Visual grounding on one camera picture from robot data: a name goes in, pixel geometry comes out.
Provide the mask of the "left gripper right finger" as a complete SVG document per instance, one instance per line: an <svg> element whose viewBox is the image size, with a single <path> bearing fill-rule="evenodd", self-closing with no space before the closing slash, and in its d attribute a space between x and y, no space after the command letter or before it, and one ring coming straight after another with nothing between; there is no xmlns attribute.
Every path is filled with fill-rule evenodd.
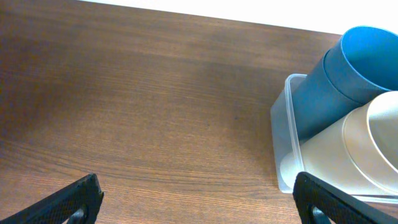
<svg viewBox="0 0 398 224"><path fill-rule="evenodd" d="M397 224L397 219L308 172L296 176L293 197L301 222Z"/></svg>

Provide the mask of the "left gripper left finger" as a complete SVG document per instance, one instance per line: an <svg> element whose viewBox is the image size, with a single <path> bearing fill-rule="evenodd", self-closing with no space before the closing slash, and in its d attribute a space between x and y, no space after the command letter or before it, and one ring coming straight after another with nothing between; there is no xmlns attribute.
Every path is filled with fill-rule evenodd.
<svg viewBox="0 0 398 224"><path fill-rule="evenodd" d="M96 174L88 174L1 223L95 223L103 201Z"/></svg>

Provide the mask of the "cream cup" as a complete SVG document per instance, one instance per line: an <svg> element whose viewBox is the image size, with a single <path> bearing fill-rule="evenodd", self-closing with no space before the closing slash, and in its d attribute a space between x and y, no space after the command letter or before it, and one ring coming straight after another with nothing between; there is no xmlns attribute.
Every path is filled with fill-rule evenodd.
<svg viewBox="0 0 398 224"><path fill-rule="evenodd" d="M344 127L355 166L374 185L397 194L397 92L383 93L350 112Z"/></svg>
<svg viewBox="0 0 398 224"><path fill-rule="evenodd" d="M353 162L343 140L344 118L300 146L302 167L294 152L285 154L279 164L279 189L293 191L296 176L305 171L350 195L390 195L365 177Z"/></svg>

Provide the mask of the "blue cup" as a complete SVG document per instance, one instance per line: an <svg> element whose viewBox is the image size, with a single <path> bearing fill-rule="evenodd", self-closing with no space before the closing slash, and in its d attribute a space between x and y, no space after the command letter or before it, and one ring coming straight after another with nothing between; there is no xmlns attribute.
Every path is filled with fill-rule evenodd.
<svg viewBox="0 0 398 224"><path fill-rule="evenodd" d="M397 90L397 34L368 26L351 28L327 52L323 65L337 90L366 104Z"/></svg>
<svg viewBox="0 0 398 224"><path fill-rule="evenodd" d="M299 139L312 138L362 106L335 88L324 69L324 58L292 92L292 104Z"/></svg>

